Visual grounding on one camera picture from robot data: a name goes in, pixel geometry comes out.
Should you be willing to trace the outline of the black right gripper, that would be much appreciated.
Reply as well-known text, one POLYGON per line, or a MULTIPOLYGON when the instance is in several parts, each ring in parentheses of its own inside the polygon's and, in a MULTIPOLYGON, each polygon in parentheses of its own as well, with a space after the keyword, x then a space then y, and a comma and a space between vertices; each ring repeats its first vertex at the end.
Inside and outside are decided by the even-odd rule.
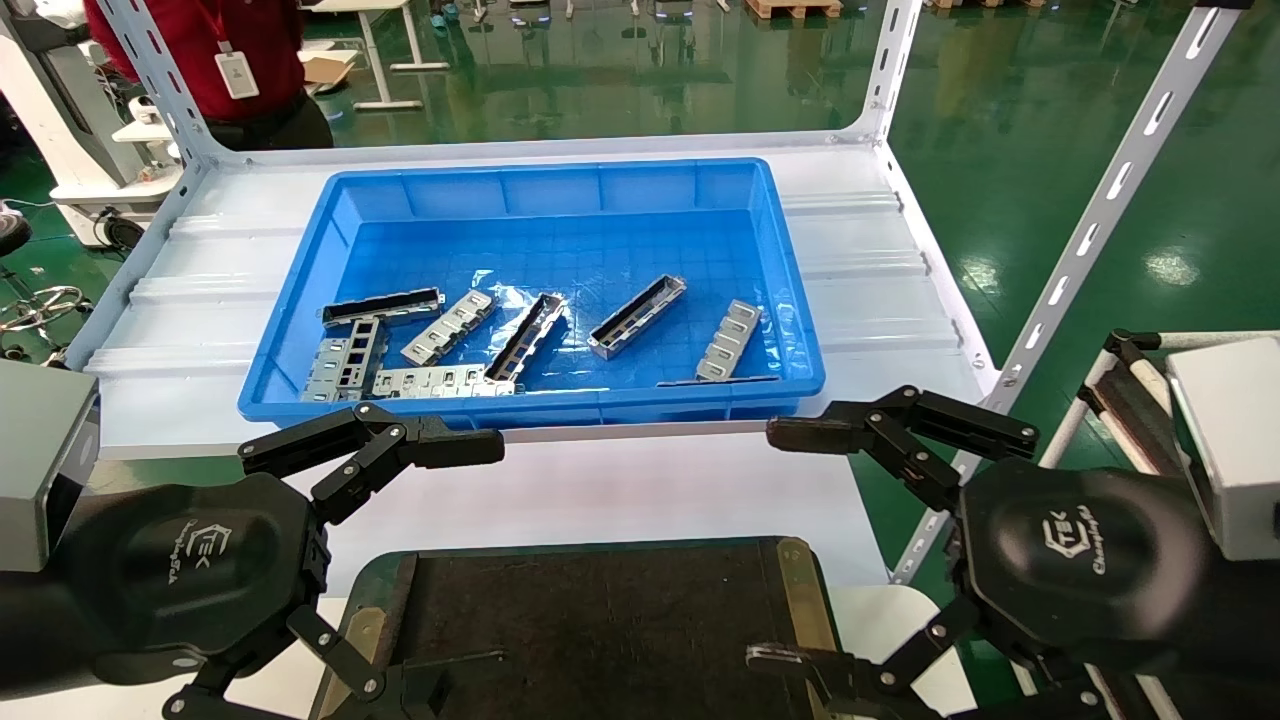
MULTIPOLYGON (((1181 480, 1102 468, 1052 470, 1005 460, 960 491, 961 474, 927 441, 980 459, 1029 459, 1034 427, 948 396, 902 386, 874 401, 833 401, 818 416, 776 416, 771 447, 867 454, 934 511, 959 510, 966 583, 1019 642, 1115 667, 1178 659, 1217 547, 1181 480)), ((753 671, 796 676, 832 715, 943 719, 913 688, 988 611, 955 598, 882 664, 799 646, 748 647, 753 671)), ((1100 719, 1080 679, 951 719, 1100 719)))

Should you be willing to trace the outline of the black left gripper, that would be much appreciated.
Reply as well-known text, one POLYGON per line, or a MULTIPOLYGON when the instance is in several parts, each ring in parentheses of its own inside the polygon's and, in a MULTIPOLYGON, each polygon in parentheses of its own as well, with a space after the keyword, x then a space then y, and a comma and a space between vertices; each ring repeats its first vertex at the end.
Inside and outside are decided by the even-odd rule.
POLYGON ((198 670, 165 702, 166 719, 283 719, 225 693, 298 641, 348 688, 332 719, 439 719, 458 671, 488 670, 507 652, 371 665, 312 606, 332 561, 323 524, 342 524, 407 468, 504 456, 498 430, 452 430, 439 416, 361 402, 243 443, 251 477, 237 483, 91 498, 58 546, 77 664, 110 685, 198 670), (335 459, 311 502, 278 480, 335 459))

